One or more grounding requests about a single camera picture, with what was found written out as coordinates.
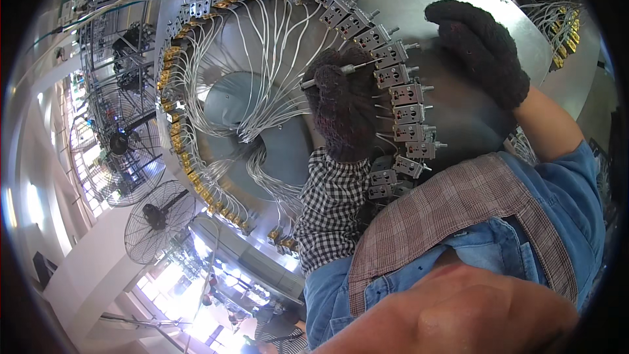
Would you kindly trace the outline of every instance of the black knitted glove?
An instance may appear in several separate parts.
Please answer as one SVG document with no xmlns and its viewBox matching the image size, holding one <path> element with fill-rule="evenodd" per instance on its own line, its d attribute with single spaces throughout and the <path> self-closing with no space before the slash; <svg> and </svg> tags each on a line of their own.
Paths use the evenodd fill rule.
<svg viewBox="0 0 629 354">
<path fill-rule="evenodd" d="M 319 54 L 304 80 L 314 79 L 316 86 L 304 91 L 317 131 L 325 138 L 328 154 L 339 163 L 354 163 L 369 157 L 375 138 L 375 107 L 373 106 L 373 65 L 343 75 L 341 67 L 361 65 L 371 59 L 358 47 L 343 55 L 335 49 Z"/>
<path fill-rule="evenodd" d="M 520 66 L 518 50 L 507 29 L 490 13 L 456 0 L 440 0 L 424 10 L 439 25 L 442 43 L 468 68 L 499 107 L 513 110 L 528 95 L 530 79 Z"/>
</svg>

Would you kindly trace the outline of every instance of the fan guard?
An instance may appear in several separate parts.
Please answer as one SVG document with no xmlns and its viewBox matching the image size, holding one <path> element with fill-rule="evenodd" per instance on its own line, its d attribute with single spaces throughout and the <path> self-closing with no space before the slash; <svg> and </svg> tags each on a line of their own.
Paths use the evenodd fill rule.
<svg viewBox="0 0 629 354">
<path fill-rule="evenodd" d="M 79 172 L 86 192 L 111 207 L 132 206 L 162 180 L 164 162 L 155 105 L 143 95 L 119 91 L 115 83 L 91 93 L 87 112 L 76 117 L 70 150 L 83 158 L 87 172 Z M 94 158 L 87 154 L 101 149 Z"/>
<path fill-rule="evenodd" d="M 124 229 L 124 248 L 135 263 L 154 264 L 196 214 L 196 199 L 171 180 L 149 193 L 131 212 Z"/>
</svg>

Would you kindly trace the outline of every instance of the denim shirt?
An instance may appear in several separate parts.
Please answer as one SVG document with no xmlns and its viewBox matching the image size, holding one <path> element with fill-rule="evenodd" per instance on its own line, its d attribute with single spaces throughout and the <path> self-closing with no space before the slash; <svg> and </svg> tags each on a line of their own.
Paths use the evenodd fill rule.
<svg viewBox="0 0 629 354">
<path fill-rule="evenodd" d="M 576 276 L 577 308 L 581 309 L 601 265 L 605 233 L 592 151 L 583 141 L 574 152 L 536 167 L 511 154 L 499 154 L 539 202 L 562 239 Z M 492 217 L 446 237 L 411 263 L 375 279 L 365 290 L 366 311 L 386 295 L 409 289 L 430 272 L 449 246 L 465 264 L 548 286 L 518 222 Z M 306 334 L 313 350 L 353 321 L 347 281 L 351 263 L 352 257 L 332 261 L 306 279 Z"/>
</svg>

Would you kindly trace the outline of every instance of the hand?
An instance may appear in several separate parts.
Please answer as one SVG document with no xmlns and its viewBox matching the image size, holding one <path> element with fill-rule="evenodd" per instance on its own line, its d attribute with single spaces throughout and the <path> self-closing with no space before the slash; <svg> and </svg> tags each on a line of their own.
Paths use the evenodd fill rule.
<svg viewBox="0 0 629 354">
<path fill-rule="evenodd" d="M 456 0 L 440 0 L 424 10 L 439 25 L 439 37 L 466 64 L 499 107 L 513 110 L 528 94 L 530 79 L 520 66 L 518 50 L 507 29 L 490 13 Z"/>
<path fill-rule="evenodd" d="M 371 59 L 358 47 L 343 55 L 335 49 L 321 52 L 304 74 L 304 80 L 315 85 L 304 91 L 317 131 L 325 138 L 328 154 L 334 161 L 354 163 L 371 153 L 375 138 L 375 107 L 373 106 L 373 65 L 343 75 L 341 67 L 361 65 Z"/>
</svg>

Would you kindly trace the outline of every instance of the checkered sleeve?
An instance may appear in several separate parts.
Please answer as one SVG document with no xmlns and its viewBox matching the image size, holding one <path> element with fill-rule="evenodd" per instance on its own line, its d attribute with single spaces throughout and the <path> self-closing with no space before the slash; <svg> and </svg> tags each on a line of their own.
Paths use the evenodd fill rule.
<svg viewBox="0 0 629 354">
<path fill-rule="evenodd" d="M 301 269 L 308 277 L 322 265 L 351 256 L 358 242 L 358 211 L 369 187 L 368 160 L 338 163 L 324 147 L 310 156 L 310 177 L 299 196 L 303 214 L 297 220 Z"/>
</svg>

